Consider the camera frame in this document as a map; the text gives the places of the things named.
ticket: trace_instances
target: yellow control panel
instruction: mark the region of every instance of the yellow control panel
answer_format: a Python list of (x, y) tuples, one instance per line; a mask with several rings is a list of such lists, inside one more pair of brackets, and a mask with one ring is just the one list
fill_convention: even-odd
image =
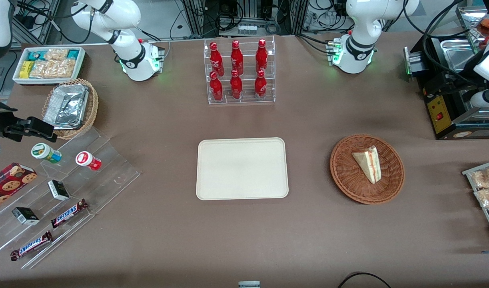
[(433, 122), (436, 133), (442, 132), (452, 124), (451, 117), (449, 116), (447, 106), (445, 105), (442, 96), (437, 96), (429, 102), (427, 104), (427, 109), (429, 110), (429, 115), (431, 116), (431, 121)]

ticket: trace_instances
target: brown tablecloth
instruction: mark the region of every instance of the brown tablecloth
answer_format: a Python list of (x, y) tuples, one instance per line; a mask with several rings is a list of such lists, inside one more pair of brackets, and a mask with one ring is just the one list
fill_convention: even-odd
[[(207, 104), (203, 41), (173, 43), (164, 73), (146, 82), (129, 80), (110, 46), (85, 46), (83, 78), (100, 97), (95, 126), (142, 175), (35, 268), (20, 270), (0, 253), (0, 287), (259, 280), (263, 288), (328, 288), (358, 270), (393, 287), (489, 287), (489, 255), (480, 254), (489, 250), (489, 226), (460, 173), (489, 162), (489, 140), (434, 140), (403, 65), (403, 47), (419, 37), (385, 33), (358, 75), (328, 67), (293, 36), (276, 37), (277, 102), (232, 107)], [(16, 85), (9, 104), (18, 116), (40, 116), (50, 89)], [(354, 133), (382, 137), (403, 159), (405, 186), (393, 201), (358, 204), (335, 186), (329, 155)], [(200, 201), (199, 142), (247, 137), (285, 140), (289, 195)], [(37, 142), (0, 139), (0, 170), (38, 165), (29, 153)], [(380, 287), (367, 276), (352, 284)]]

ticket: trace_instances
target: red bottle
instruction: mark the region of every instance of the red bottle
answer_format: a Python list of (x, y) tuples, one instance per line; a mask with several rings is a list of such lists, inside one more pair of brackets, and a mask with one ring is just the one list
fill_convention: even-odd
[(243, 95), (243, 82), (239, 77), (237, 69), (232, 70), (232, 79), (230, 79), (230, 86), (232, 86), (232, 97), (236, 100), (241, 99)]
[(257, 62), (257, 65), (255, 66), (257, 73), (259, 73), (261, 69), (266, 71), (267, 51), (266, 51), (266, 40), (264, 39), (259, 40), (259, 49), (257, 50), (257, 54), (255, 54), (255, 61)]
[(243, 52), (239, 48), (239, 41), (232, 41), (232, 54), (230, 55), (232, 60), (232, 69), (236, 69), (239, 75), (244, 73)]
[(255, 79), (255, 98), (262, 101), (266, 97), (267, 85), (267, 81), (264, 78), (264, 70), (259, 70), (257, 76), (257, 79)]
[(210, 76), (211, 81), (209, 82), (209, 86), (211, 86), (211, 93), (213, 95), (214, 101), (222, 102), (223, 86), (221, 85), (221, 81), (218, 79), (218, 75), (214, 71), (211, 71)]
[(213, 71), (215, 71), (219, 77), (225, 75), (225, 69), (223, 68), (223, 57), (221, 57), (221, 53), (218, 51), (218, 45), (216, 42), (211, 42), (209, 44), (211, 48), (211, 66)]

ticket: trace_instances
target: round wicker basket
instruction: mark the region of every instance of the round wicker basket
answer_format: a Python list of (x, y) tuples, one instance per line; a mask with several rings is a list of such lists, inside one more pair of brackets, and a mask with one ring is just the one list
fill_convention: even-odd
[[(97, 108), (98, 108), (98, 96), (97, 96), (97, 91), (93, 88), (92, 84), (90, 84), (88, 81), (84, 79), (75, 79), (75, 80), (69, 80), (67, 82), (61, 83), (61, 85), (73, 85), (73, 84), (83, 84), (87, 86), (90, 89), (90, 93), (88, 95), (88, 103), (86, 104), (86, 112), (85, 116), (83, 119), (83, 126), (77, 130), (54, 130), (54, 133), (58, 136), (60, 139), (64, 140), (70, 140), (74, 136), (84, 133), (85, 131), (89, 130), (91, 126), (93, 126), (93, 122), (95, 122), (95, 118), (97, 116)], [(49, 96), (45, 100), (45, 105), (42, 108), (42, 118), (45, 116), (45, 112), (47, 111), (47, 107), (49, 106), (49, 100), (51, 99), (52, 92), (54, 89), (49, 93)]]
[[(381, 180), (371, 184), (354, 159), (353, 152), (376, 146)], [(330, 171), (335, 183), (351, 199), (363, 204), (383, 204), (399, 194), (405, 181), (403, 161), (383, 139), (367, 134), (348, 136), (333, 148)]]

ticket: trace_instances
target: sandwich slice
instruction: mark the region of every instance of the sandwich slice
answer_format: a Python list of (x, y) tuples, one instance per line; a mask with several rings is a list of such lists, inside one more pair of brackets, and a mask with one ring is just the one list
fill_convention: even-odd
[(353, 153), (353, 157), (372, 184), (381, 179), (381, 168), (379, 167), (376, 147), (372, 146), (363, 152)]

